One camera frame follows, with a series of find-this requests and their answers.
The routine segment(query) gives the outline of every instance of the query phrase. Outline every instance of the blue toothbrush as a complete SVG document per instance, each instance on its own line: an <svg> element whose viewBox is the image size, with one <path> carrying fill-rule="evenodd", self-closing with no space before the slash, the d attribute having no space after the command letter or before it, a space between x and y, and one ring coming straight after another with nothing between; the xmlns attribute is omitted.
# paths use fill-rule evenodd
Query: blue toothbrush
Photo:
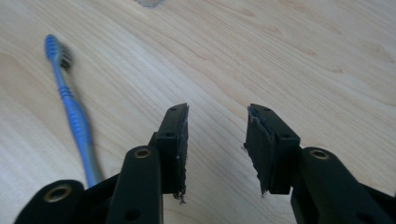
<svg viewBox="0 0 396 224"><path fill-rule="evenodd" d="M90 131L85 115L74 99L72 92L64 82L61 67L67 68L71 66L71 55L68 49L63 46L54 35L47 35L45 41L45 51L50 61L58 85L58 92L64 102L69 121L70 130L73 133L79 155L84 165L85 176L89 188L102 181L99 166L93 155Z"/></svg>

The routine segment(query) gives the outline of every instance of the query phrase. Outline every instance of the toothbrush bristles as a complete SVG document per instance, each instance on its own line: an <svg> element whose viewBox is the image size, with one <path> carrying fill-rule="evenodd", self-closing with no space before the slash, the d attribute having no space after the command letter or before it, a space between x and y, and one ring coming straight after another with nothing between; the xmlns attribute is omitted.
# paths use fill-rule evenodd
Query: toothbrush bristles
<svg viewBox="0 0 396 224"><path fill-rule="evenodd" d="M62 59L61 59L61 67L67 69L72 65L72 55L67 46L61 45L62 48Z"/></svg>

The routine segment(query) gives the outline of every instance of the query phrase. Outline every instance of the toothbrush head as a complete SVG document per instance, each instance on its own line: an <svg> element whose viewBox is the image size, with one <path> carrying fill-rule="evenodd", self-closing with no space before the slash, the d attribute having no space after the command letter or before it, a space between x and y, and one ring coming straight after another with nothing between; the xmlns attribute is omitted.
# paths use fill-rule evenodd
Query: toothbrush head
<svg viewBox="0 0 396 224"><path fill-rule="evenodd" d="M70 50L66 46L62 45L54 35L47 35L45 51L47 59L51 62L54 62L63 68L69 68L72 65Z"/></svg>

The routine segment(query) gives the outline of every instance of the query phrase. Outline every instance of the wooden table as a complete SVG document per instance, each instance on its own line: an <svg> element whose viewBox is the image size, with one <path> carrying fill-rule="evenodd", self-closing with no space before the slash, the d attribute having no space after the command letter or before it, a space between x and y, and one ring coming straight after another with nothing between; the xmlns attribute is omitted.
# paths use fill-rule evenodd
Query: wooden table
<svg viewBox="0 0 396 224"><path fill-rule="evenodd" d="M43 41L74 54L67 76L105 177L190 105L186 204L165 223L295 223L290 196L261 198L245 141L265 105L368 186L396 187L396 3L339 0L0 1L0 220L58 179L84 183Z"/></svg>

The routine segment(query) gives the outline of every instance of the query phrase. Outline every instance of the wood grain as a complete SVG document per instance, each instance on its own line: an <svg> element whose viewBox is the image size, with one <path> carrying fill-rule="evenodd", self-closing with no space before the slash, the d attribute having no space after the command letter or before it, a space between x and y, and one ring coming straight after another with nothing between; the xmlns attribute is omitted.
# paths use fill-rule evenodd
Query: wood grain
<svg viewBox="0 0 396 224"><path fill-rule="evenodd" d="M271 107L366 185L396 188L396 3L340 0L0 1L0 218L58 179L84 182L43 41L72 51L106 177L172 105L190 105L187 204L165 223L295 223L260 196L241 149L250 103Z"/></svg>

